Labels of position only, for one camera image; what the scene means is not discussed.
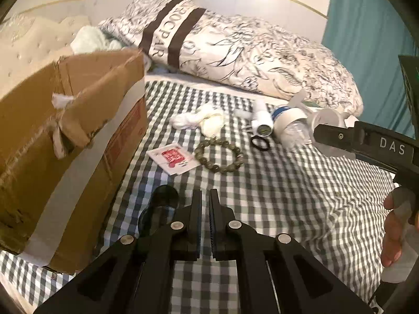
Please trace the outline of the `person right hand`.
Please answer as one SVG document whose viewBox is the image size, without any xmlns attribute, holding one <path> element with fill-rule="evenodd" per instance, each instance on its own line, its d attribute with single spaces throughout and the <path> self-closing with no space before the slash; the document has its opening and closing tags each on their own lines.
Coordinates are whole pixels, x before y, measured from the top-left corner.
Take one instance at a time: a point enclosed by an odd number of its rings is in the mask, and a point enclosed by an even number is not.
<svg viewBox="0 0 419 314">
<path fill-rule="evenodd" d="M 391 191 L 383 201 L 384 208 L 390 211 L 384 221 L 385 234 L 383 236 L 381 252 L 381 264 L 384 267 L 390 267 L 391 264 L 397 262 L 402 255 L 403 223 L 398 220 L 398 217 L 394 213 L 394 209 L 396 208 L 396 197 L 400 196 L 404 191 L 406 191 L 406 188 L 399 186 Z"/>
</svg>

